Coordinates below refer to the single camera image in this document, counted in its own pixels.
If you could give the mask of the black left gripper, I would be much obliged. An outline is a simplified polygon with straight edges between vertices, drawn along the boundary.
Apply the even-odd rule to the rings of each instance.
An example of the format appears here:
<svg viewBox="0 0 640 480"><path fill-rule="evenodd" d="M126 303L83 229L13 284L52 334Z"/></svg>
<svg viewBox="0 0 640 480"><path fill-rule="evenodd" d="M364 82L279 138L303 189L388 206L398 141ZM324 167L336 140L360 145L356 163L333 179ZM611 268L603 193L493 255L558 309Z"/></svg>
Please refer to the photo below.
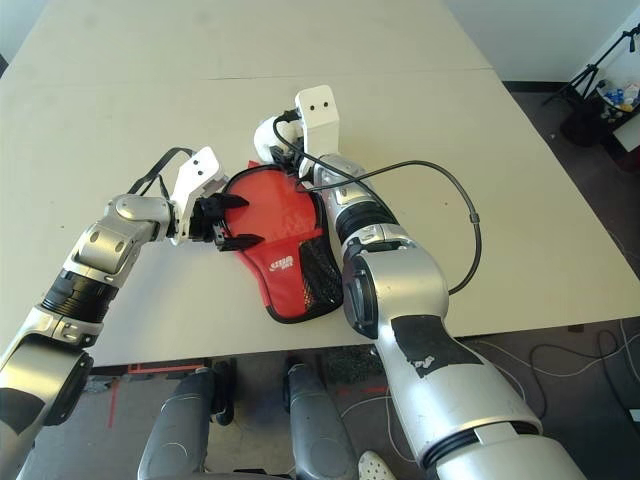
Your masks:
<svg viewBox="0 0 640 480"><path fill-rule="evenodd" d="M261 237L254 234L225 236L222 222L224 210L242 208L249 202L241 196L218 193L210 197L198 198L192 212L192 240L214 243L219 251L244 251L261 243Z"/></svg>

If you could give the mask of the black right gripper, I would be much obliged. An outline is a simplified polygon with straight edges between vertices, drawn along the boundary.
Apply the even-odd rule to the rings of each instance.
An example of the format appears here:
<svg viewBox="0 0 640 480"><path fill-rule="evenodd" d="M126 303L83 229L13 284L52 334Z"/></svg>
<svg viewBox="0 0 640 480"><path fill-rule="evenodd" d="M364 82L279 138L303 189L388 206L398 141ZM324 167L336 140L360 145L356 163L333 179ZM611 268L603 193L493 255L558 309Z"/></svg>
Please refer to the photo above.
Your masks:
<svg viewBox="0 0 640 480"><path fill-rule="evenodd" d="M294 144L292 148L284 150L283 147L274 145L269 147L272 163L278 166L289 176L298 176L299 168L305 159L303 155L303 147L300 144Z"/></svg>

